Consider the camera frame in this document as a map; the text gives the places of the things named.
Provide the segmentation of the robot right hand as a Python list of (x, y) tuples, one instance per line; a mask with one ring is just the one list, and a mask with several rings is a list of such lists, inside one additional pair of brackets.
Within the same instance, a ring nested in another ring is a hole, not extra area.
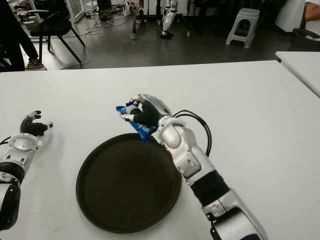
[(158, 127), (162, 118), (173, 116), (162, 100), (150, 94), (135, 95), (129, 103), (130, 105), (125, 107), (125, 113), (120, 113), (126, 122)]

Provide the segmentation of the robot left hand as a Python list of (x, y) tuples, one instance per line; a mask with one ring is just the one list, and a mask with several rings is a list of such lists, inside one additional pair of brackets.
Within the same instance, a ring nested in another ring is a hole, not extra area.
[(19, 128), (21, 134), (30, 134), (35, 137), (42, 137), (44, 133), (54, 126), (52, 121), (47, 123), (34, 122), (34, 120), (40, 119), (41, 116), (40, 110), (35, 110), (28, 113), (25, 118), (22, 120)]

